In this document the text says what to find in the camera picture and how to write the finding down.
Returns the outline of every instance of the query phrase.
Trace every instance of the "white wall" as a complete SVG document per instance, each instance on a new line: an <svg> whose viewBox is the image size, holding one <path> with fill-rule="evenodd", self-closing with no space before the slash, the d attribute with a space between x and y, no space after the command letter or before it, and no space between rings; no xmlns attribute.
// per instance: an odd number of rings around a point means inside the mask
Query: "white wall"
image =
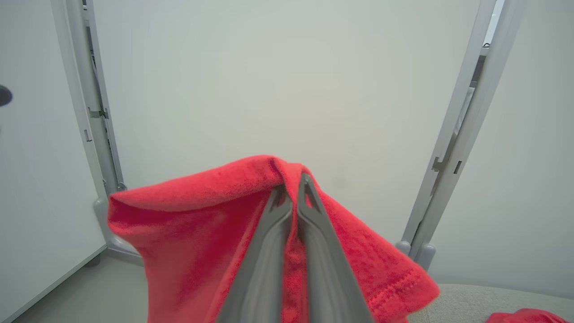
<svg viewBox="0 0 574 323"><path fill-rule="evenodd" d="M105 245L49 1L0 2L0 321Z"/></svg>
<svg viewBox="0 0 574 323"><path fill-rule="evenodd" d="M398 241L478 4L94 1L125 183L277 155Z"/></svg>
<svg viewBox="0 0 574 323"><path fill-rule="evenodd" d="M572 17L569 0L526 8L431 241L429 273L438 282L574 298Z"/></svg>

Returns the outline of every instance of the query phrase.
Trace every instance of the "gray fabric surface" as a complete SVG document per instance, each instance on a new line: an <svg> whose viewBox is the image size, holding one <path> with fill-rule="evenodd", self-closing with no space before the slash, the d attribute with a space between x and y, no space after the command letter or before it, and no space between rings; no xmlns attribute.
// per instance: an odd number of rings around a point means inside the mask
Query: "gray fabric surface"
<svg viewBox="0 0 574 323"><path fill-rule="evenodd" d="M574 300L523 291L439 284L440 296L409 316L410 323L484 323L495 312L541 309L574 322Z"/></svg>

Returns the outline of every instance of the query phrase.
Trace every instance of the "hinge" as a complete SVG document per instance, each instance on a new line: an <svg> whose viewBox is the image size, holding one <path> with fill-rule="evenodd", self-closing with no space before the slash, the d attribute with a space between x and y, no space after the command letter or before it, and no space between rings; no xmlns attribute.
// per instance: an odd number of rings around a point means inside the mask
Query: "hinge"
<svg viewBox="0 0 574 323"><path fill-rule="evenodd" d="M108 119L108 114L104 111L104 109L100 109L99 111L92 111L92 109L88 107L88 112L90 114L90 118L99 118L103 116L105 119Z"/></svg>

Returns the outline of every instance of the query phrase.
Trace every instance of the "metal bracket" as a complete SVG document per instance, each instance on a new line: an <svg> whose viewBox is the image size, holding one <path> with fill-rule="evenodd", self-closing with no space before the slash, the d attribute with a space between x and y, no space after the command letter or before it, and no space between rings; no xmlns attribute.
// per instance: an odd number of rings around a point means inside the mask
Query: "metal bracket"
<svg viewBox="0 0 574 323"><path fill-rule="evenodd" d="M88 113L90 114L90 118L101 118L103 116L105 119L108 119L108 114L103 109L99 111L92 111L92 109L88 107Z"/></svg>
<svg viewBox="0 0 574 323"><path fill-rule="evenodd" d="M442 172L444 171L444 166L447 164L447 162L442 161L439 162L439 158L435 157L435 161L432 164L432 170L436 171L436 172Z"/></svg>
<svg viewBox="0 0 574 323"><path fill-rule="evenodd" d="M118 191L125 191L127 190L127 186L123 182L118 183Z"/></svg>

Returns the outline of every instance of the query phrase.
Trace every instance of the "red towel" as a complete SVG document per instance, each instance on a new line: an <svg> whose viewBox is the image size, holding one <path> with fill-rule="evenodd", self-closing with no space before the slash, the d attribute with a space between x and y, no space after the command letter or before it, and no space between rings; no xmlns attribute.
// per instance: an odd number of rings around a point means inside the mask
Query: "red towel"
<svg viewBox="0 0 574 323"><path fill-rule="evenodd" d="M271 156L113 194L108 224L143 257L148 322L214 322L272 189L285 184L296 228L301 164ZM405 322L438 296L426 272L335 200L319 196L377 322ZM307 322L305 251L285 246L283 322Z"/></svg>
<svg viewBox="0 0 574 323"><path fill-rule="evenodd" d="M521 309L514 314L493 313L486 323L568 323L558 315L543 310Z"/></svg>

